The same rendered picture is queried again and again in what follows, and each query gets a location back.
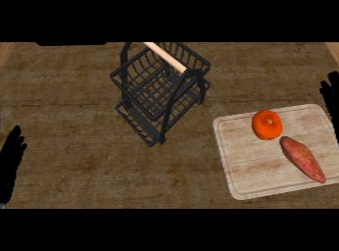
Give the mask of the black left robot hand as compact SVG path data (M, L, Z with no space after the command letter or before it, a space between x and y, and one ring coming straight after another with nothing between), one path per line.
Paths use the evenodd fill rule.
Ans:
M28 147L21 133L21 127L17 125L8 135L0 150L0 203L3 204L6 204L12 198L17 171Z

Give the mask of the reddish sweet potato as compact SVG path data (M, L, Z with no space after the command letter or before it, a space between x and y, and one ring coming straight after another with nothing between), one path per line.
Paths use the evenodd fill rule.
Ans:
M318 162L306 146L289 136L281 137L280 145L286 158L290 160L303 174L314 181L326 183L323 168L318 165Z

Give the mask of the pale wooden cutting board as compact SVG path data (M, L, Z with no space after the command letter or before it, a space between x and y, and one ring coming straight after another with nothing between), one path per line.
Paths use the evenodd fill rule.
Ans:
M314 181L284 156L280 137L262 140L252 130L255 113L213 121L229 192L237 200L339 183L339 145L333 125L317 104L274 109L283 121L283 135L309 149L326 175Z

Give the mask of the orange round fruit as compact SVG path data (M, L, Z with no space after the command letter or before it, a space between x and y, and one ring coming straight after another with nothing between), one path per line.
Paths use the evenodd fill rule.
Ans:
M252 130L262 140L272 140L283 133L283 122L278 114L269 110L261 110L252 117Z

